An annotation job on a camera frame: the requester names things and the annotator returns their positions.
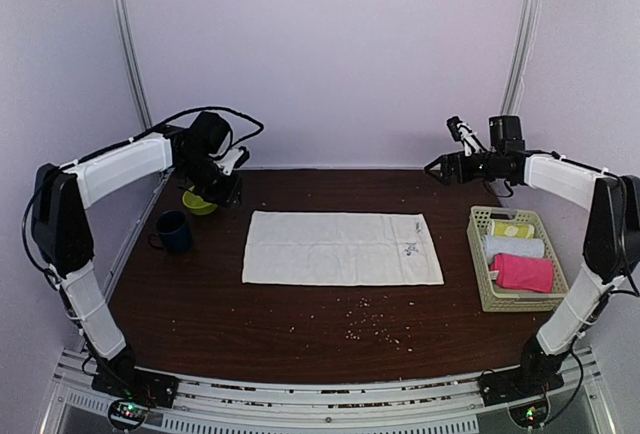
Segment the yellow cloth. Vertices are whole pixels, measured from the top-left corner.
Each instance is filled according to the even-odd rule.
[[[533,239],[536,233],[535,227],[531,224],[520,222],[505,222],[491,220],[489,224],[489,234],[498,237],[517,237],[518,239]]]

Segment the pink cloth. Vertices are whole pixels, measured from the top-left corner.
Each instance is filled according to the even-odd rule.
[[[496,284],[505,289],[549,293],[553,287],[553,263],[549,259],[498,254],[491,270],[499,271]]]

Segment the white folded cloth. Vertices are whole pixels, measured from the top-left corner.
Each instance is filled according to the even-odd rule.
[[[260,212],[242,281],[312,286],[444,284],[424,217]]]
[[[482,237],[484,255],[487,264],[493,263],[496,254],[504,253],[512,256],[544,257],[544,241],[542,239],[518,239],[516,237],[497,237],[485,235]]]

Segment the mug handle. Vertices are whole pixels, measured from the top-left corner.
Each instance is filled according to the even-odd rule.
[[[154,244],[153,242],[151,242],[151,239],[154,239],[154,238],[158,238],[158,239],[159,239],[159,236],[158,236],[158,233],[157,233],[157,232],[152,232],[152,233],[151,233],[151,234],[149,234],[149,236],[147,237],[147,242],[149,243],[149,245],[150,245],[151,247],[153,247],[154,249],[158,249],[159,251],[164,251],[164,247],[162,247],[162,244],[160,244],[160,245],[158,246],[158,245]]]

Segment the black cable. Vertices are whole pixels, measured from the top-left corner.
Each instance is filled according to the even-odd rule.
[[[81,369],[82,369],[82,373],[83,373],[85,376],[96,377],[96,374],[91,374],[90,372],[87,372],[87,371],[85,370],[85,367],[87,367],[87,364],[89,364],[89,361],[90,361],[91,359],[93,359],[93,356],[87,356],[87,358],[83,361],[83,363],[82,363],[82,367],[81,367]]]
[[[158,129],[160,129],[161,127],[166,126],[167,124],[169,124],[172,121],[180,119],[181,117],[184,117],[184,116],[188,116],[189,114],[195,114],[196,112],[202,112],[202,111],[222,111],[222,112],[226,112],[226,113],[231,114],[233,116],[239,117],[240,119],[244,119],[246,121],[249,121],[252,124],[254,124],[255,126],[257,126],[257,129],[255,131],[250,132],[249,134],[247,134],[246,136],[241,137],[240,139],[238,139],[235,142],[230,142],[229,143],[229,147],[227,148],[227,151],[225,152],[225,155],[226,155],[227,152],[229,152],[229,150],[231,150],[233,147],[237,146],[241,142],[246,141],[248,139],[251,139],[252,137],[257,136],[262,131],[264,131],[264,124],[263,123],[261,123],[257,119],[254,119],[253,117],[249,116],[248,114],[244,114],[244,113],[242,113],[240,111],[236,111],[235,109],[231,109],[229,107],[224,107],[224,106],[192,107],[191,109],[186,109],[184,111],[178,112],[177,114],[173,114],[172,116],[167,117],[165,120],[160,121],[157,124],[154,124],[150,128],[142,131],[140,134],[136,134],[131,139],[127,139],[126,141],[120,141],[120,142],[117,142],[115,144],[111,144],[110,146],[103,147],[101,149],[98,149],[97,151],[94,151],[94,152],[92,152],[90,154],[87,154],[86,156],[84,156],[81,159],[79,159],[78,162],[89,161],[89,160],[94,159],[94,158],[96,158],[98,156],[101,156],[102,154],[106,154],[109,151],[112,151],[114,149],[118,149],[119,147],[124,147],[124,146],[126,146],[126,145],[128,145],[128,144],[130,144],[132,142],[139,141],[140,139],[142,139],[144,137],[147,137],[149,134],[157,132]]]
[[[571,394],[571,397],[569,398],[569,400],[565,403],[564,406],[562,406],[562,408],[556,412],[553,417],[551,417],[551,419],[547,420],[544,422],[544,427],[548,426],[549,424],[551,424],[552,422],[554,422],[556,419],[558,419],[558,417],[560,417],[564,411],[567,410],[567,408],[571,405],[571,403],[573,402],[573,400],[576,398],[576,396],[578,395],[578,392],[580,391],[580,388],[582,387],[582,381],[584,380],[584,367],[582,365],[582,361],[580,361],[580,358],[576,355],[576,353],[573,351],[573,345],[575,344],[576,340],[578,338],[576,337],[573,342],[571,343],[571,348],[569,349],[569,354],[571,354],[573,356],[573,358],[576,360],[576,362],[578,363],[578,367],[580,368],[580,379],[578,380],[578,385],[576,386],[575,390],[573,391],[573,394]]]
[[[20,229],[22,233],[22,247],[24,248],[24,252],[29,259],[29,262],[31,262],[33,267],[35,267],[38,271],[43,273],[45,276],[48,276],[49,270],[45,267],[40,266],[40,264],[36,262],[33,254],[31,254],[31,249],[29,249],[29,242],[27,241],[27,219],[29,218],[29,212],[31,211],[31,207],[33,206],[34,202],[36,202],[36,197],[38,197],[38,195],[42,192],[44,185],[45,183],[43,182],[40,187],[35,190],[35,192],[31,196],[31,199],[29,199],[29,202],[27,202],[27,207],[25,208],[24,214],[22,215],[22,224],[20,226]]]

